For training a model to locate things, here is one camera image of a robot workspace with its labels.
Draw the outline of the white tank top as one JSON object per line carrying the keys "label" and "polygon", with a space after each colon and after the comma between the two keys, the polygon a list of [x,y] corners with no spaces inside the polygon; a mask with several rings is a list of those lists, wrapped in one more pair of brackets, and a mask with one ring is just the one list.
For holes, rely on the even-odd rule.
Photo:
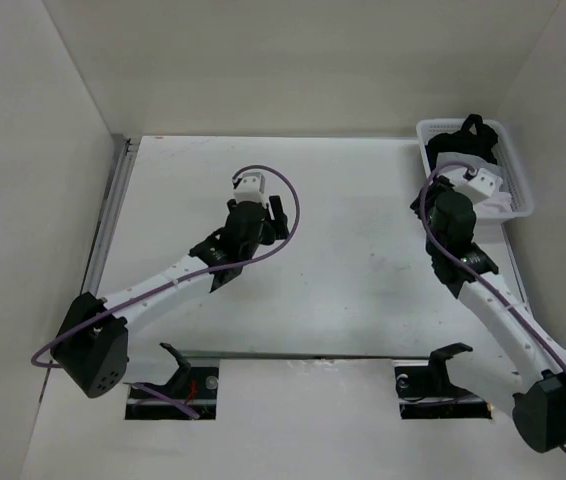
{"label": "white tank top", "polygon": [[492,165],[479,157],[460,153],[442,153],[437,166],[443,166],[442,175],[453,185],[453,189],[465,195],[465,184],[474,177],[479,169],[486,169],[502,178],[502,185],[491,198],[473,204],[478,219],[486,219],[512,212],[512,196],[504,187],[504,172],[497,165]]}

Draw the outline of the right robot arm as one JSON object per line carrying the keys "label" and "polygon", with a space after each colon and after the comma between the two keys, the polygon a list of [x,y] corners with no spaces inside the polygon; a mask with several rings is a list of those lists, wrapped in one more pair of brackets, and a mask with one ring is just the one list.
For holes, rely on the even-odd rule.
{"label": "right robot arm", "polygon": [[444,176],[425,186],[411,206],[426,233],[437,279],[472,312],[502,349],[498,358],[456,343],[439,348],[427,384],[446,396],[467,390],[506,413],[538,453],[566,445],[566,350],[517,302],[494,261],[475,243],[470,198]]}

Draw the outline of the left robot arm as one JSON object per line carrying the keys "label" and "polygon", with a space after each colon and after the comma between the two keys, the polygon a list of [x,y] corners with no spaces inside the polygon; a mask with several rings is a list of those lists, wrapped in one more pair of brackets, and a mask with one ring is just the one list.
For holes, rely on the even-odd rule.
{"label": "left robot arm", "polygon": [[265,204],[230,200],[228,210],[223,227],[166,270],[107,298],[85,292],[72,301],[50,353],[87,397],[122,382],[152,385],[169,399],[184,393],[187,373],[168,363],[149,379],[151,368],[129,353],[131,337],[177,306],[219,290],[256,261],[259,247],[290,236],[278,196]]}

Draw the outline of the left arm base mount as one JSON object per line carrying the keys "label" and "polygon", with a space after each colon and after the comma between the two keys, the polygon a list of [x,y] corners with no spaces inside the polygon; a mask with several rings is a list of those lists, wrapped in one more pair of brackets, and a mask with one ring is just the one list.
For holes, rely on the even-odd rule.
{"label": "left arm base mount", "polygon": [[126,420],[215,420],[220,377],[217,358],[187,358],[167,342],[160,347],[171,357],[167,363],[148,363],[152,373],[169,376],[131,386],[126,402]]}

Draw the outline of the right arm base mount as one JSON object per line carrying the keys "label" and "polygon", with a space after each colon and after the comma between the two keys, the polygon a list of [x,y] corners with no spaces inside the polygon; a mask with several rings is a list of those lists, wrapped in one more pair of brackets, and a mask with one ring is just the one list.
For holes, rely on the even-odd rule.
{"label": "right arm base mount", "polygon": [[395,390],[402,420],[491,420],[490,405],[470,391],[453,385],[447,362],[471,352],[463,343],[432,351],[427,360],[394,362]]}

